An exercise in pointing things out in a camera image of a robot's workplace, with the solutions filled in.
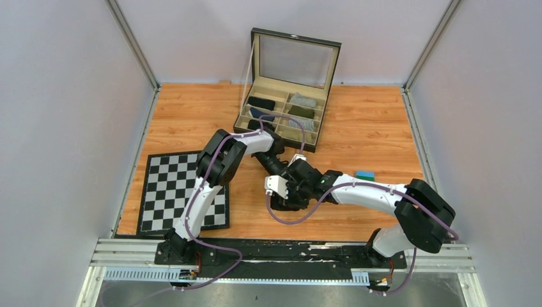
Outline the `black underwear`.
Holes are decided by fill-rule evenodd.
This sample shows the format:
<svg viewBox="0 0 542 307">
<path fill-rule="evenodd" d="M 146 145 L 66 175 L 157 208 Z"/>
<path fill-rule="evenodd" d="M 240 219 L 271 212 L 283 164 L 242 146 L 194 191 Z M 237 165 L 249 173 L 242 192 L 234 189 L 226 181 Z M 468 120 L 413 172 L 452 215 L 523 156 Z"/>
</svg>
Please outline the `black underwear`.
<svg viewBox="0 0 542 307">
<path fill-rule="evenodd" d="M 302 199 L 297 196 L 292 199 L 284 199 L 274 193 L 270 197 L 270 208 L 276 211 L 299 211 L 305 210 L 308 206 L 308 199 Z"/>
</svg>

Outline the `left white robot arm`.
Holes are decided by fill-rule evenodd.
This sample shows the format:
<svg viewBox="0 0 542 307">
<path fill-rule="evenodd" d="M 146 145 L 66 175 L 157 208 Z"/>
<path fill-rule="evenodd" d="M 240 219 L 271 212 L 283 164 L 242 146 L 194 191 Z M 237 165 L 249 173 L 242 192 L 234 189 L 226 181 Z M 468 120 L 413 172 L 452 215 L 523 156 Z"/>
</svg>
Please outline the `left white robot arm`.
<svg viewBox="0 0 542 307">
<path fill-rule="evenodd" d="M 309 201 L 319 198 L 322 174 L 302 158 L 282 161 L 278 155 L 285 149 L 285 140 L 264 127 L 252 132 L 230 134 L 219 129 L 196 159 L 196 183 L 178 222 L 166 232 L 158 244 L 156 264 L 189 264 L 195 258 L 197 240 L 205 214 L 219 191 L 231 182 L 242 159 L 255 157 L 269 175 L 285 179 L 283 188 L 272 192 L 272 210 L 306 209 Z"/>
</svg>

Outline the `aluminium frame rail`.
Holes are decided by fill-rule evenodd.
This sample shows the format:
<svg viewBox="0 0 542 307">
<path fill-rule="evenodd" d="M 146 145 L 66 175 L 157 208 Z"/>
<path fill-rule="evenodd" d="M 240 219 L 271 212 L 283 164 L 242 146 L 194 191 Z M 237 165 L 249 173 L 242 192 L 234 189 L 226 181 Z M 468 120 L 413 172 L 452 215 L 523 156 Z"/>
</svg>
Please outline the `aluminium frame rail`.
<svg viewBox="0 0 542 307">
<path fill-rule="evenodd" d="M 207 238 L 195 255 L 181 262 L 163 247 L 163 240 L 100 239 L 95 247 L 78 306 L 94 306 L 105 281 L 158 281 L 197 285 L 401 285 L 401 275 L 451 275 L 467 306 L 485 306 L 468 247 L 445 244 L 437 254 L 407 250 L 373 265 L 361 242 Z"/>
</svg>

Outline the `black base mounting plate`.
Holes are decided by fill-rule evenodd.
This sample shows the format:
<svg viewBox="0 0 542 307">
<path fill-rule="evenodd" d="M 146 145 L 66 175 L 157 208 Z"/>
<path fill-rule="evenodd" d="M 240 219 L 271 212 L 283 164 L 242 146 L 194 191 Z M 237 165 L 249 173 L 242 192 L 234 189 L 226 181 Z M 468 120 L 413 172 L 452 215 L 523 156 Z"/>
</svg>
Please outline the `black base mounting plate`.
<svg viewBox="0 0 542 307">
<path fill-rule="evenodd" d="M 374 265 L 363 243 L 204 238 L 193 244 L 187 265 L 213 278 L 231 267 L 227 278 L 346 280 L 352 269 L 404 269 L 404 253 Z"/>
</svg>

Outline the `striped rolled cloth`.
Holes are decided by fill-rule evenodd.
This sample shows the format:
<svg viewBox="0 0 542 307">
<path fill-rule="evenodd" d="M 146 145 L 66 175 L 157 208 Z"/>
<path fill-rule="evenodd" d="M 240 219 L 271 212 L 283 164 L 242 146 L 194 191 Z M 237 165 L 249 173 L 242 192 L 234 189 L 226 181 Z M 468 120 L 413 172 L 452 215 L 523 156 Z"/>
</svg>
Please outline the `striped rolled cloth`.
<svg viewBox="0 0 542 307">
<path fill-rule="evenodd" d="M 291 116 L 288 120 L 288 126 L 295 129 L 303 129 L 304 131 L 315 132 L 315 121 L 310 118 Z"/>
</svg>

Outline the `black rolled cloth bottom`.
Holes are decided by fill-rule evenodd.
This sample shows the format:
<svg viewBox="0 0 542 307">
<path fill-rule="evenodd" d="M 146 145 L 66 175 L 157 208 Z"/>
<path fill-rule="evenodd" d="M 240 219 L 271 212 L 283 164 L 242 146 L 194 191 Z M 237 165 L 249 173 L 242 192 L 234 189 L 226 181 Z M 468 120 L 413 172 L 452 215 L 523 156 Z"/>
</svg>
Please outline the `black rolled cloth bottom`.
<svg viewBox="0 0 542 307">
<path fill-rule="evenodd" d="M 247 124 L 248 130 L 260 130 L 262 128 L 262 124 L 259 120 L 249 120 Z"/>
</svg>

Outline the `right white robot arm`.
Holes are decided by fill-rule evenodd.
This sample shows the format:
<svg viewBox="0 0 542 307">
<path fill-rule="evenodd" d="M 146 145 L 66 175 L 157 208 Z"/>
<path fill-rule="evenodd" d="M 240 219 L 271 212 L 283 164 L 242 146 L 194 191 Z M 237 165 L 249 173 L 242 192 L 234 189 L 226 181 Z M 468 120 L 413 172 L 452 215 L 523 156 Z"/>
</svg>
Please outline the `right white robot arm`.
<svg viewBox="0 0 542 307">
<path fill-rule="evenodd" d="M 322 203 L 360 205 L 397 219 L 397 224 L 378 228 L 362 254 L 368 264 L 381 267 L 395 254 L 421 249 L 437 254 L 447 240 L 455 218 L 454 209 L 425 181 L 407 185 L 380 184 L 340 171 L 285 173 L 287 197 L 276 196 L 274 210 L 306 209 L 310 200 Z"/>
</svg>

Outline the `black rolled cloth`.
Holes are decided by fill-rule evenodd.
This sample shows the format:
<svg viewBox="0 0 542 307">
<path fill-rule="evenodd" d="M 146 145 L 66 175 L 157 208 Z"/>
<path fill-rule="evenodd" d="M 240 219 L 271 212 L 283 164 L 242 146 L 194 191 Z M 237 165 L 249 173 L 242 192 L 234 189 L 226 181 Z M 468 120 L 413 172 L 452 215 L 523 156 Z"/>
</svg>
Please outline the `black rolled cloth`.
<svg viewBox="0 0 542 307">
<path fill-rule="evenodd" d="M 248 130 L 260 130 L 262 128 L 262 124 L 259 120 L 249 120 L 247 124 Z"/>
<path fill-rule="evenodd" d="M 274 100 L 260 98 L 260 97 L 253 97 L 253 96 L 248 97 L 247 104 L 252 107 L 259 107 L 259 108 L 267 109 L 271 111 L 273 111 L 275 108 Z"/>
</svg>

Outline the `black rolled cloth top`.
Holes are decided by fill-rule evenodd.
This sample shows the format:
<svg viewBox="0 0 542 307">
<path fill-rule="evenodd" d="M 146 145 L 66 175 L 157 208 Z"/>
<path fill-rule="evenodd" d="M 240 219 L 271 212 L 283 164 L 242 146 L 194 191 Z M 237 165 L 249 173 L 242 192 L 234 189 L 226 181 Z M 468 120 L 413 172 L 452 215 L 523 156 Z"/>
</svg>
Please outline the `black rolled cloth top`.
<svg viewBox="0 0 542 307">
<path fill-rule="evenodd" d="M 252 107 L 259 107 L 259 108 L 267 109 L 271 111 L 273 111 L 275 108 L 274 100 L 260 98 L 260 97 L 253 97 L 253 96 L 248 97 L 247 104 Z"/>
</svg>

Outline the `grey rolled cloth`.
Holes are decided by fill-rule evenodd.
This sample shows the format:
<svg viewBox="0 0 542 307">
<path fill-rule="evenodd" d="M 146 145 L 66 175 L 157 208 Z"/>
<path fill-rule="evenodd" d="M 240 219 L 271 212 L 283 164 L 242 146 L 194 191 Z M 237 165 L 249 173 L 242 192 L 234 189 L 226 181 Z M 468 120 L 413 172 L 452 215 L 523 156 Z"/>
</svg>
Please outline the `grey rolled cloth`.
<svg viewBox="0 0 542 307">
<path fill-rule="evenodd" d="M 315 108 L 317 105 L 317 100 L 315 98 L 303 96 L 300 93 L 295 93 L 289 99 L 289 103 L 303 107 Z"/>
</svg>

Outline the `olive green rolled cloth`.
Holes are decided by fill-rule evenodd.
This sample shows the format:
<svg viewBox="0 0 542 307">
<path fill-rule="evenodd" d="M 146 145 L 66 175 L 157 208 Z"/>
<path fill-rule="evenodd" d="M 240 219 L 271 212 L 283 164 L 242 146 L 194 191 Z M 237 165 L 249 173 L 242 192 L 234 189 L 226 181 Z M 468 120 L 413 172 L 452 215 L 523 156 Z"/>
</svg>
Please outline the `olive green rolled cloth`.
<svg viewBox="0 0 542 307">
<path fill-rule="evenodd" d="M 291 106 L 288 114 L 308 119 L 313 119 L 315 112 L 314 109 L 308 109 L 302 106 L 293 105 Z"/>
</svg>

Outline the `navy rolled cloth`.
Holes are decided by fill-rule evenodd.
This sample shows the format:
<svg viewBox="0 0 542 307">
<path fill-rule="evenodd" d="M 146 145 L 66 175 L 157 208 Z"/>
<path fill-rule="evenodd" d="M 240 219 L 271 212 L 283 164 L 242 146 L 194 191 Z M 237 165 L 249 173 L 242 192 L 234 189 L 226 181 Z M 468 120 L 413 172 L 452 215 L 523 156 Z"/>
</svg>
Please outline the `navy rolled cloth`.
<svg viewBox="0 0 542 307">
<path fill-rule="evenodd" d="M 259 109 L 256 109 L 255 107 L 250 107 L 248 110 L 248 113 L 251 117 L 258 119 L 258 120 L 265 120 L 269 122 L 273 122 L 275 120 L 275 116 L 272 114 L 265 113 Z"/>
</svg>

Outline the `black white checkerboard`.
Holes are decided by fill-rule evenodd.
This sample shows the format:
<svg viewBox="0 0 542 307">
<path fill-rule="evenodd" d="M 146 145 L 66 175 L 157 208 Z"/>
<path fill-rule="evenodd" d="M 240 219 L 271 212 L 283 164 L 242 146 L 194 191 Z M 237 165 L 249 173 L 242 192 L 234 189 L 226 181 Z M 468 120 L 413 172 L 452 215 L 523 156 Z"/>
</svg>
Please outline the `black white checkerboard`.
<svg viewBox="0 0 542 307">
<path fill-rule="evenodd" d="M 136 235 L 165 234 L 180 219 L 196 185 L 198 151 L 148 156 Z"/>
</svg>

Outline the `black compartment storage box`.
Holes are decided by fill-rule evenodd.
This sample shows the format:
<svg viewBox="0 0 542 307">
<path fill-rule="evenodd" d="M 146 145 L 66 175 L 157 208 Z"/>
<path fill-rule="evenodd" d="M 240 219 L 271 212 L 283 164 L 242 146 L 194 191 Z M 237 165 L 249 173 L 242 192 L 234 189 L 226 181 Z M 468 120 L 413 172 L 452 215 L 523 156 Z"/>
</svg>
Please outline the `black compartment storage box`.
<svg viewBox="0 0 542 307">
<path fill-rule="evenodd" d="M 315 152 L 341 46 L 340 42 L 252 28 L 251 63 L 233 130 L 249 132 L 249 120 L 258 120 L 248 113 L 252 107 L 247 104 L 248 97 L 274 100 L 273 111 L 255 107 L 275 116 L 273 122 L 263 122 L 285 140 L 286 146 Z M 317 100 L 315 108 L 305 107 L 314 109 L 315 132 L 288 126 L 288 120 L 293 116 L 288 111 L 295 105 L 289 103 L 289 99 L 295 93 Z"/>
</svg>

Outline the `blue green brick stack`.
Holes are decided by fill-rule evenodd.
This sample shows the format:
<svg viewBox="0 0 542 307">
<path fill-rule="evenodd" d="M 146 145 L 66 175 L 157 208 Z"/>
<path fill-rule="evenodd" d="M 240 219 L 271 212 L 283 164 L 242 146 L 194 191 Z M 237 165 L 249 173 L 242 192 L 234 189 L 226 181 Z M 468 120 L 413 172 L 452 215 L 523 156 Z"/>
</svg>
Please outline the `blue green brick stack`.
<svg viewBox="0 0 542 307">
<path fill-rule="evenodd" d="M 375 174 L 370 171 L 356 171 L 355 177 L 361 180 L 375 181 Z"/>
</svg>

